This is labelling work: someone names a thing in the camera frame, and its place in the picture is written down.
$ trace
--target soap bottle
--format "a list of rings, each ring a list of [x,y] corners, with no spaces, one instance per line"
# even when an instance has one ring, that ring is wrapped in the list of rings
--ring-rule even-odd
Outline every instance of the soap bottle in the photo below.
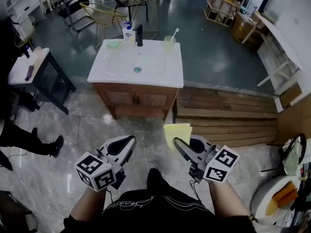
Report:
[[[122,30],[123,31],[124,43],[127,45],[134,45],[135,44],[136,32],[133,31],[130,22],[126,22],[125,25],[126,25],[126,28],[124,28]]]

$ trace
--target toothbrush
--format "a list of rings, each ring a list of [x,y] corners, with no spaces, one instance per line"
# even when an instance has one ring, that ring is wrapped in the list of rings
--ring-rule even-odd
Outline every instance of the toothbrush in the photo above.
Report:
[[[175,37],[175,34],[177,33],[177,32],[179,32],[179,28],[177,28],[176,30],[175,30],[175,33],[173,34],[173,36],[172,36],[172,38],[171,38],[171,43],[173,42],[173,39],[174,39],[174,37]]]

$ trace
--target sink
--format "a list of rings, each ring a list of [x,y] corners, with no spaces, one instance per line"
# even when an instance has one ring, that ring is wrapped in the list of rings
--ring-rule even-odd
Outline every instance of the sink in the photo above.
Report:
[[[103,61],[108,74],[164,75],[169,57],[158,44],[153,46],[130,46],[111,50]]]
[[[143,46],[107,49],[104,40],[88,76],[90,83],[132,83],[182,88],[184,86],[180,44],[170,53],[163,41],[143,40]]]

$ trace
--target tile floor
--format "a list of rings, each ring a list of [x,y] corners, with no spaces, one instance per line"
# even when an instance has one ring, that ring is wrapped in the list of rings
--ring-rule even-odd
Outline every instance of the tile floor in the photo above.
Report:
[[[44,141],[54,141],[59,134],[65,144],[58,158],[27,153],[13,156],[10,161],[14,172],[1,168],[0,190],[9,190],[34,213],[33,226],[41,233],[58,233],[63,229],[63,219],[81,197],[86,185],[74,170],[74,163],[85,152],[101,146],[115,136],[133,134],[137,138],[134,153],[124,167],[127,175],[116,191],[111,188],[113,200],[120,194],[146,187],[146,165],[157,161],[164,178],[175,188],[194,197],[189,185],[190,164],[178,153],[168,149],[163,132],[163,122],[154,118],[118,118],[114,120],[93,88],[84,78],[72,79],[77,91],[69,97],[65,115],[51,103],[45,103],[39,111],[29,113],[20,109],[15,123],[31,131],[38,128],[38,136]],[[1,148],[7,155],[24,154],[17,148]],[[275,165],[277,151],[265,145],[237,148],[241,155],[229,181],[249,205],[259,184],[267,179],[260,171]],[[207,182],[196,186],[203,204],[213,211]],[[107,193],[106,206],[110,203]]]
[[[92,0],[115,7],[113,0]],[[176,36],[181,43],[184,80],[191,86],[233,87],[266,94],[273,94],[270,81],[261,87],[256,85],[267,72],[255,52],[235,42],[228,28],[206,20],[203,9],[206,0],[163,0],[160,2],[160,34],[155,40],[163,40],[180,29]],[[50,48],[52,54],[68,76],[87,77],[96,56],[94,49],[96,26],[92,25],[79,35],[70,30],[57,15],[59,8],[47,14],[47,19],[35,28],[35,40]],[[135,23],[145,21],[144,8],[138,13]],[[107,38],[120,35],[119,27],[110,27]]]

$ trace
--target faucet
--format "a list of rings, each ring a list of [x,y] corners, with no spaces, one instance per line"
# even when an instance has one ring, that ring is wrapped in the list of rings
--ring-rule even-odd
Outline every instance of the faucet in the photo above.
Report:
[[[136,31],[137,46],[142,47],[142,45],[143,45],[143,43],[142,43],[142,38],[143,38],[142,24],[137,25],[133,30]]]

